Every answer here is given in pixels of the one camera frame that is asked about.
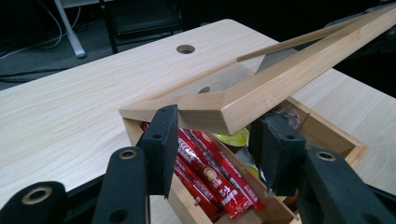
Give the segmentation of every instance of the metal ring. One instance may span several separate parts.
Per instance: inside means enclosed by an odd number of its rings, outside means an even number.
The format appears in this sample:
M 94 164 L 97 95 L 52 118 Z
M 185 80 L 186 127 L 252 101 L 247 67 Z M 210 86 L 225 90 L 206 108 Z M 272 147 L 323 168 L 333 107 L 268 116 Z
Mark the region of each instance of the metal ring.
M 324 152 L 324 151 L 317 152 L 317 157 L 323 159 L 324 161 L 335 161 L 334 155 L 329 152 Z
M 124 150 L 119 154 L 119 157 L 123 160 L 129 160 L 137 155 L 136 150 Z
M 38 193 L 40 191 L 44 191 L 43 195 L 40 195 L 38 197 L 35 197 L 34 194 Z M 35 189 L 31 189 L 25 196 L 22 198 L 22 203 L 24 204 L 35 204 L 35 203 L 41 203 L 44 200 L 46 200 L 52 193 L 52 188 L 47 187 L 47 186 L 41 186 L 37 187 Z

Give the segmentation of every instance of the wooden frame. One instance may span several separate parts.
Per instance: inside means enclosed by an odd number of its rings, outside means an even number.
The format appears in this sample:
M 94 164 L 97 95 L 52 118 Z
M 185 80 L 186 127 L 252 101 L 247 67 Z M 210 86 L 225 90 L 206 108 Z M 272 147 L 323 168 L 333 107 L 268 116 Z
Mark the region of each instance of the wooden frame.
M 396 6 L 385 7 L 351 21 L 242 55 L 210 71 L 191 76 L 188 81 L 176 85 L 172 90 L 127 105 L 119 111 L 125 119 L 151 121 L 157 109 L 166 105 L 178 105 L 180 127 L 233 134 L 395 23 Z M 318 39 L 321 40 L 226 90 L 198 94 L 197 91 L 186 88 L 227 68 L 241 68 L 243 66 L 240 64 L 248 59 Z M 177 90 L 184 91 L 172 95 Z

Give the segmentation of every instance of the table top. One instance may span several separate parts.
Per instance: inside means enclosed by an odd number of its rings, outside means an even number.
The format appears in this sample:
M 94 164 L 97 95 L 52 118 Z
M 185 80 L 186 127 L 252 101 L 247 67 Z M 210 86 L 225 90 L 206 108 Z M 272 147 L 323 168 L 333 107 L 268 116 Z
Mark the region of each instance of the table top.
M 112 152 L 130 145 L 119 108 L 275 43 L 236 21 L 218 21 L 0 91 L 0 206 L 39 181 L 70 190 L 102 175 Z M 186 44 L 195 52 L 178 53 Z M 394 98 L 333 69 L 292 97 L 369 146 L 356 172 L 396 194 Z M 151 200 L 153 223 L 179 222 L 163 197 Z

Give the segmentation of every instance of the white cable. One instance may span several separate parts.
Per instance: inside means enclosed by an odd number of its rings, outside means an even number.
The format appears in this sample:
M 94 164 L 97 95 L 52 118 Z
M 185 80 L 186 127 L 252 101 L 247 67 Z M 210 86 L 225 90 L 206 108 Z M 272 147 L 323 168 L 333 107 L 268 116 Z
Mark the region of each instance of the white cable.
M 14 52 L 11 52 L 11 53 L 9 53 L 9 54 L 6 54 L 6 55 L 3 55 L 2 57 L 0 57 L 0 60 L 4 59 L 4 58 L 6 58 L 6 57 L 8 57 L 8 56 L 10 56 L 10 55 L 12 55 L 12 54 L 14 54 L 14 53 L 18 53 L 18 52 L 23 51 L 23 50 L 26 50 L 26 49 L 31 49 L 31 48 L 34 48 L 34 47 L 38 47 L 38 46 L 40 46 L 40 45 L 47 44 L 47 43 L 49 43 L 49 42 L 52 42 L 52 41 L 58 39 L 58 41 L 57 41 L 53 46 L 50 46 L 50 47 L 43 47 L 43 48 L 47 48 L 47 49 L 53 48 L 53 47 L 55 47 L 56 45 L 58 45 L 59 42 L 61 41 L 62 37 L 63 37 L 64 35 L 66 35 L 66 34 L 62 34 L 61 25 L 60 25 L 59 22 L 55 19 L 55 17 L 50 13 L 50 11 L 49 11 L 39 0 L 37 0 L 37 2 L 40 3 L 40 5 L 43 6 L 44 9 L 46 9 L 46 10 L 48 11 L 48 13 L 51 15 L 51 17 L 55 20 L 56 24 L 58 25 L 58 27 L 59 27 L 59 29 L 60 29 L 60 36 L 59 36 L 59 37 L 56 37 L 56 38 L 53 38 L 53 39 L 51 39 L 51 40 L 44 41 L 44 42 L 42 42 L 42 43 L 38 43 L 38 44 L 36 44 L 36 45 L 30 46 L 30 47 L 27 47 L 27 48 L 24 48 L 24 49 L 15 50 Z M 78 17 L 79 17 L 80 11 L 81 11 L 81 7 L 78 7 L 78 14 L 77 14 L 77 16 L 76 16 L 75 21 L 73 22 L 72 28 L 76 25 L 76 23 L 77 23 L 77 21 L 78 21 Z

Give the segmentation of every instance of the black chair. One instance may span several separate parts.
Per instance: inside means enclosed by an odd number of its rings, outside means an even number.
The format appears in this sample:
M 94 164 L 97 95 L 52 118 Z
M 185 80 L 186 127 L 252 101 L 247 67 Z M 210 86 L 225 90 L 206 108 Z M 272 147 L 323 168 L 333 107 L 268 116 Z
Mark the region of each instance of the black chair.
M 119 52 L 117 46 L 163 38 L 182 30 L 178 1 L 100 0 L 113 53 Z

